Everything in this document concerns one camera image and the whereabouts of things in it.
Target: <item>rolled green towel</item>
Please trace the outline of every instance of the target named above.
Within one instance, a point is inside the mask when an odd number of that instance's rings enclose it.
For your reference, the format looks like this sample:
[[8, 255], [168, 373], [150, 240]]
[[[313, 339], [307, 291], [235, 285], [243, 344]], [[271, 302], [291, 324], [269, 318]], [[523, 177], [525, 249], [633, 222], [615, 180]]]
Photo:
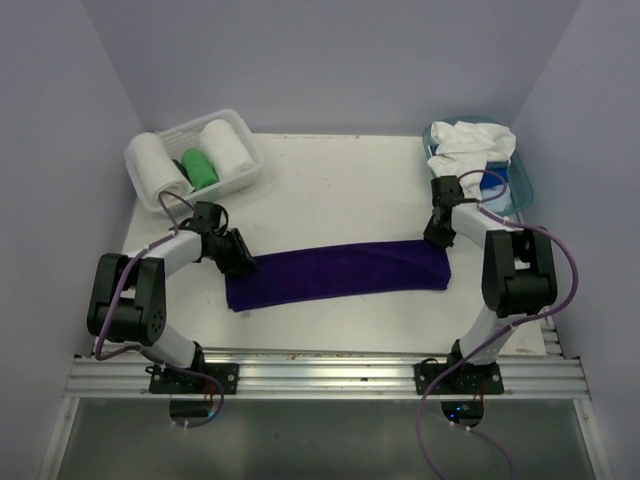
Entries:
[[218, 183], [218, 175], [207, 156], [197, 148], [190, 148], [182, 154], [182, 165], [187, 170], [189, 181], [196, 190]]

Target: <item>white table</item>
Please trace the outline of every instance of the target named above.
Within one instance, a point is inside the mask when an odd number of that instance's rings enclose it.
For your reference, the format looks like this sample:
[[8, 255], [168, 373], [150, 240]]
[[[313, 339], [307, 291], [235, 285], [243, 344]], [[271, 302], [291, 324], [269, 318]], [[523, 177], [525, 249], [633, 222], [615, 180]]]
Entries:
[[[254, 256], [326, 245], [422, 238], [431, 193], [418, 137], [257, 135], [267, 158], [258, 182], [223, 198]], [[124, 251], [166, 234], [169, 221], [138, 202]], [[249, 312], [227, 308], [211, 261], [167, 282], [168, 322], [208, 348], [447, 353], [483, 305], [482, 251], [463, 237], [448, 250], [444, 292], [316, 300]], [[537, 323], [502, 354], [545, 355]]]

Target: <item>dark purple towel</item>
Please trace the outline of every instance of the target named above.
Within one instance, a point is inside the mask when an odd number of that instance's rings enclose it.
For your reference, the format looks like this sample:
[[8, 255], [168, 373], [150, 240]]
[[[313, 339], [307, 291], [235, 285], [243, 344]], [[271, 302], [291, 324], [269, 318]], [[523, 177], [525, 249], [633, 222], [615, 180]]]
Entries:
[[397, 290], [445, 290], [444, 250], [424, 240], [311, 248], [256, 257], [259, 271], [226, 277], [236, 312], [320, 298]]

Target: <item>laundry basket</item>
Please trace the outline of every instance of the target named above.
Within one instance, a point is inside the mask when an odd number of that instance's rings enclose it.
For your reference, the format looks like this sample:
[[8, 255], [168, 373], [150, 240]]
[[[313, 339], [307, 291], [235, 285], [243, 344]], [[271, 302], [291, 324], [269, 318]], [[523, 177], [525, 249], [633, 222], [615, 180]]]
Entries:
[[[442, 120], [450, 125], [455, 125], [456, 122], [468, 122], [468, 123], [498, 123], [495, 120], [482, 117], [480, 115], [471, 115], [463, 117], [453, 117]], [[435, 155], [438, 144], [431, 137], [431, 125], [429, 125], [424, 131], [422, 136], [422, 142], [424, 143], [424, 149], [427, 154], [427, 158], [431, 158]], [[511, 207], [502, 212], [496, 212], [499, 215], [507, 216], [513, 215], [526, 209], [533, 201], [533, 187], [529, 181], [524, 165], [520, 160], [517, 150], [511, 155], [511, 163], [507, 168], [509, 175], [509, 186], [511, 188]]]
[[[199, 201], [213, 202], [242, 188], [248, 187], [258, 179], [260, 171], [264, 166], [264, 156], [258, 148], [258, 145], [256, 144], [255, 139], [251, 131], [249, 130], [249, 127], [247, 127], [247, 124], [244, 122], [244, 120], [240, 118], [240, 115], [238, 115], [233, 110], [220, 110], [219, 112], [214, 112], [210, 115], [206, 115], [196, 120], [178, 125], [177, 127], [170, 128], [169, 130], [159, 132], [158, 136], [162, 140], [162, 144], [169, 154], [169, 157], [180, 159], [182, 158], [182, 154], [185, 150], [192, 147], [200, 147], [198, 135], [209, 122], [219, 118], [226, 120], [233, 127], [236, 135], [238, 135], [243, 145], [249, 152], [249, 155], [255, 163], [255, 166], [253, 166], [249, 170], [245, 170], [244, 172], [233, 178], [221, 180], [214, 185], [186, 195], [184, 199], [191, 205], [194, 205]], [[150, 212], [162, 212], [162, 208], [160, 206], [157, 206], [155, 202], [152, 202], [151, 199], [146, 197], [140, 183], [138, 171], [136, 170], [133, 162], [131, 162], [130, 159], [127, 158], [126, 153], [125, 164], [129, 172], [129, 176], [131, 177], [133, 187], [136, 190], [136, 194], [138, 195], [138, 198], [142, 202], [144, 208]], [[187, 207], [182, 202], [178, 202], [175, 200], [167, 201], [167, 206], [171, 213], [176, 215], [187, 211]]]

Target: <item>blue basket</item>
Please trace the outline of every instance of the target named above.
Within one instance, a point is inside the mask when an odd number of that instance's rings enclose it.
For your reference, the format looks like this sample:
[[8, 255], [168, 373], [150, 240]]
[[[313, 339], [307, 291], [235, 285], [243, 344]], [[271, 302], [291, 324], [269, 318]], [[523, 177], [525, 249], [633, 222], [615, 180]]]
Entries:
[[[453, 117], [447, 118], [443, 120], [450, 125], [454, 125], [456, 122], [468, 122], [468, 123], [498, 123], [495, 120], [482, 117], [480, 115], [470, 115], [463, 117]], [[424, 143], [424, 149], [427, 153], [427, 157], [432, 156], [431, 147], [437, 147], [437, 143], [433, 141], [431, 138], [431, 125], [429, 125], [424, 134], [422, 135], [422, 142]], [[523, 211], [533, 201], [533, 187], [531, 186], [531, 182], [529, 181], [529, 176], [527, 175], [526, 170], [524, 169], [524, 165], [522, 165], [522, 161], [520, 160], [520, 155], [518, 155], [518, 151], [513, 152], [511, 156], [511, 164], [508, 168], [509, 173], [509, 186], [511, 187], [511, 208], [498, 212], [499, 215], [513, 215], [514, 213], [518, 213]]]

